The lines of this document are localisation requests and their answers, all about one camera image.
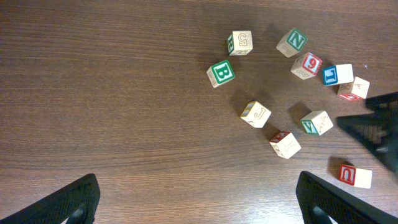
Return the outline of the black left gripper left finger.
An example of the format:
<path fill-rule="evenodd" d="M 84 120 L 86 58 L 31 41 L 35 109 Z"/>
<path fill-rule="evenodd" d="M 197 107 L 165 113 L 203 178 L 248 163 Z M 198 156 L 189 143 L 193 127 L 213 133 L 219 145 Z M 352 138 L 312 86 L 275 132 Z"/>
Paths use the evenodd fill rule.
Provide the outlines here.
<path fill-rule="evenodd" d="M 58 191 L 6 217 L 1 223 L 92 224 L 100 200 L 94 174 L 86 174 Z"/>

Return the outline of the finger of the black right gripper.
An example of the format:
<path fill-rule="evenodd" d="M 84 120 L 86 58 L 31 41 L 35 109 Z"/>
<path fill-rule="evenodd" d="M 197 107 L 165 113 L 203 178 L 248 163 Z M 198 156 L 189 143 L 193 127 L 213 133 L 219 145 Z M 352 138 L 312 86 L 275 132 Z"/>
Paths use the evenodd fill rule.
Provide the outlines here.
<path fill-rule="evenodd" d="M 388 170 L 397 172 L 397 93 L 364 101 L 370 114 L 337 117 L 338 127 L 361 143 Z"/>

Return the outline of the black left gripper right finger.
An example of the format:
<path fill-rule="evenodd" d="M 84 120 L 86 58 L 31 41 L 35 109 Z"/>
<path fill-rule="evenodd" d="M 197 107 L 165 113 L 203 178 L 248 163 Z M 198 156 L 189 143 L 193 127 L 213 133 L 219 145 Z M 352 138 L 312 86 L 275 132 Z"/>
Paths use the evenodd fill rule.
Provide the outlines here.
<path fill-rule="evenodd" d="M 397 218 L 335 187 L 316 175 L 302 171 L 296 196 L 305 224 L 366 223 L 397 224 Z"/>

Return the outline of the wooden block red U side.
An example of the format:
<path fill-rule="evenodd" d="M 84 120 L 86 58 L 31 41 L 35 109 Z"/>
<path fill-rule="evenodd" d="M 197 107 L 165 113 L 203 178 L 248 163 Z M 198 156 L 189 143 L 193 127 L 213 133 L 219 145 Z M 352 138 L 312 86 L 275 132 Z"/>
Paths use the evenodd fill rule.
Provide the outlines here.
<path fill-rule="evenodd" d="M 373 172 L 371 170 L 360 169 L 355 166 L 342 164 L 338 180 L 354 187 L 370 189 Z"/>

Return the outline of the wooden block green V side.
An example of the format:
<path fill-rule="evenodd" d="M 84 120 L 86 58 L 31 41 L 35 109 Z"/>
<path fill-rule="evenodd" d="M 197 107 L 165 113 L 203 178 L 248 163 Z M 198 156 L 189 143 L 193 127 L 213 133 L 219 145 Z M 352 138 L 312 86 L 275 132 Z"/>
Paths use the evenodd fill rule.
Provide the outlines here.
<path fill-rule="evenodd" d="M 326 111 L 312 111 L 300 120 L 307 134 L 321 136 L 333 127 Z"/>

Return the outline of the wooden letter I block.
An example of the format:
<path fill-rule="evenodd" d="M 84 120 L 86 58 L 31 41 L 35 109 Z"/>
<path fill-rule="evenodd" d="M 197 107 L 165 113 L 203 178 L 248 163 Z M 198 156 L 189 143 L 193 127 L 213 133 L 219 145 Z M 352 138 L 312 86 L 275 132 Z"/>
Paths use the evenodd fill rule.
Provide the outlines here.
<path fill-rule="evenodd" d="M 284 159 L 290 159 L 294 154 L 301 150 L 299 142 L 291 132 L 281 131 L 274 136 L 269 144 L 275 153 Z"/>

